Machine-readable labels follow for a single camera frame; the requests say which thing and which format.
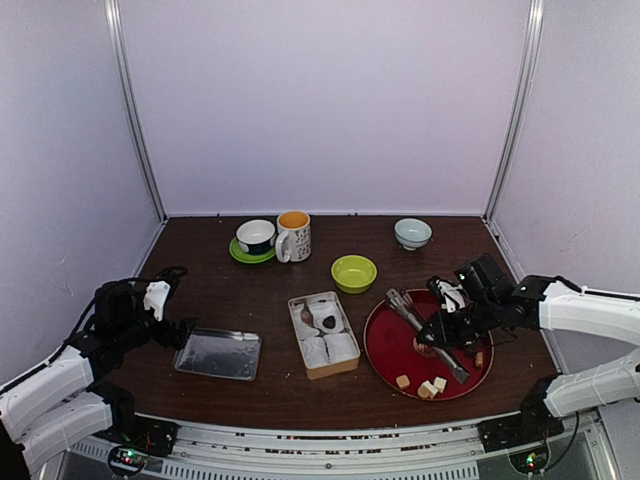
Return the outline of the bear print tin lid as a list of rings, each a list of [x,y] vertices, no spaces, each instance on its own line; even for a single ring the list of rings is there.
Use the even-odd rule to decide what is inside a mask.
[[[173,367],[182,373],[253,381],[261,354],[262,337],[253,332],[196,328]]]

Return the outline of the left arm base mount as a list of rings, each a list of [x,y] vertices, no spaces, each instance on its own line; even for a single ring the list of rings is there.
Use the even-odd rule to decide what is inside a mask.
[[[94,386],[89,392],[97,394],[112,414],[111,426],[95,433],[95,437],[156,457],[164,458],[173,452],[177,423],[137,414],[133,395],[110,382]]]

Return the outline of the dark oval chocolate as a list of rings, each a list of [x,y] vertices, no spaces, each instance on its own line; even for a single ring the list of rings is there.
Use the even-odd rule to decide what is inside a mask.
[[[337,324],[337,321],[336,321],[336,318],[333,315],[326,317],[322,321],[322,325],[326,329],[334,329],[336,327],[336,324]]]

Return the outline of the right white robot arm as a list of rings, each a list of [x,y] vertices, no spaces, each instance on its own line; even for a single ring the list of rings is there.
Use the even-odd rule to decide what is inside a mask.
[[[452,285],[437,276],[427,286],[442,307],[417,330],[416,342],[433,349],[466,346],[498,329],[572,331],[639,344],[639,298],[592,290],[568,279],[528,275],[514,283],[488,253],[455,272]],[[551,417],[636,398],[639,395],[639,351],[582,372],[542,381],[529,406],[513,419],[519,440],[535,440]]]

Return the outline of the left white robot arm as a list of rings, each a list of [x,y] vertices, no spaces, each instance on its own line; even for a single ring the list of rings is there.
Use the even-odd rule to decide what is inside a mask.
[[[61,346],[1,387],[1,476],[29,479],[78,441],[109,431],[123,444],[144,433],[130,392],[107,382],[125,355],[149,341],[181,350],[194,320],[166,319],[177,277],[107,282]]]

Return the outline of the metal tongs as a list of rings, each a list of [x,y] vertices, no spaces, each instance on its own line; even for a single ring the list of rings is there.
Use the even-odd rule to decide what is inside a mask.
[[[411,296],[407,292],[391,288],[386,292],[385,297],[387,306],[415,330],[414,339],[419,350],[422,351],[425,347],[434,350],[456,381],[465,384],[470,378],[469,371],[448,348],[436,343],[436,337],[430,325],[418,311]]]

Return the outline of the beige rectangular tin box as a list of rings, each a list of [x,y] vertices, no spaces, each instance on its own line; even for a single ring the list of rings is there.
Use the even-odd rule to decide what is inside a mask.
[[[309,380],[358,368],[361,350],[336,292],[292,298],[287,307]]]

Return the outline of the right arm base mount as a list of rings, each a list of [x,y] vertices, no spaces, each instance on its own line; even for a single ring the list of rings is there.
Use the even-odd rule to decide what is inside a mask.
[[[564,432],[562,420],[554,417],[544,404],[553,380],[553,377],[538,380],[521,401],[517,413],[477,424],[486,453],[543,441]]]

